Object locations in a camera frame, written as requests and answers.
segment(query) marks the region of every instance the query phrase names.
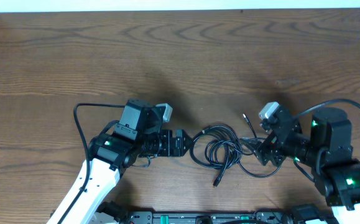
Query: wood grain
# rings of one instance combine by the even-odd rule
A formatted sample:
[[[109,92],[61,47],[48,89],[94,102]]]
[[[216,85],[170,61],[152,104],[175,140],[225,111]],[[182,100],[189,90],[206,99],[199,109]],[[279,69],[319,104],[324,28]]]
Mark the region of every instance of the wood grain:
[[[171,104],[167,128],[193,135],[217,121],[240,136],[251,135],[242,113],[264,136],[257,114],[268,101],[294,113],[332,98],[360,102],[360,9],[0,14],[0,223],[45,223],[66,195],[84,160],[76,103],[128,98]],[[339,106],[360,159],[360,111]],[[120,115],[81,109],[87,140]],[[188,154],[156,159],[128,169],[106,200],[156,211],[326,208],[289,161],[268,179],[233,167],[214,189],[216,175]]]

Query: green led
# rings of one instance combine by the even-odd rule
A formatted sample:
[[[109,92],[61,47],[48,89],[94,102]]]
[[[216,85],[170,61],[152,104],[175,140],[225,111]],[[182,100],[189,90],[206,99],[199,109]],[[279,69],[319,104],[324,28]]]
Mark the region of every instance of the green led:
[[[348,185],[354,184],[354,181],[351,178],[346,179]]]
[[[312,120],[312,126],[315,127],[316,125],[318,125],[318,123],[314,120]]]

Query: white backdrop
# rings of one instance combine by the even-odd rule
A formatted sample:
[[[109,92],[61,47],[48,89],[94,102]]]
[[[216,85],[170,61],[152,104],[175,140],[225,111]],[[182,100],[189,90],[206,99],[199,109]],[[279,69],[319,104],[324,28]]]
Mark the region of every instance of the white backdrop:
[[[310,9],[360,7],[360,0],[0,0],[0,12]]]

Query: white wall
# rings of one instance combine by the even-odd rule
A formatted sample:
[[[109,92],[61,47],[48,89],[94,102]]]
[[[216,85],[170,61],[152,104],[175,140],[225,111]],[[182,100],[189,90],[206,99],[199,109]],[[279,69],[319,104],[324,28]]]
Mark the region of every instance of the white wall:
[[[0,12],[305,9],[360,7],[360,0],[0,0]]]

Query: wooden table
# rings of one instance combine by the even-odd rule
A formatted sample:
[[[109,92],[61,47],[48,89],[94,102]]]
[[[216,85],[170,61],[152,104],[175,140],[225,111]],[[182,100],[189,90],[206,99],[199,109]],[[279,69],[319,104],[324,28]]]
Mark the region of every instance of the wooden table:
[[[85,158],[75,104],[128,98],[172,105],[167,128],[194,135],[224,122],[239,136],[251,136],[242,113],[264,136],[257,114],[269,101],[293,113],[333,98],[360,102],[360,9],[0,14],[0,223],[45,223],[72,186]],[[338,106],[360,159],[360,111]],[[87,140],[121,112],[81,109]],[[255,157],[242,163],[273,170]],[[326,208],[289,160],[267,179],[234,166],[214,189],[217,173],[188,154],[154,159],[128,169],[106,200],[156,211]]]

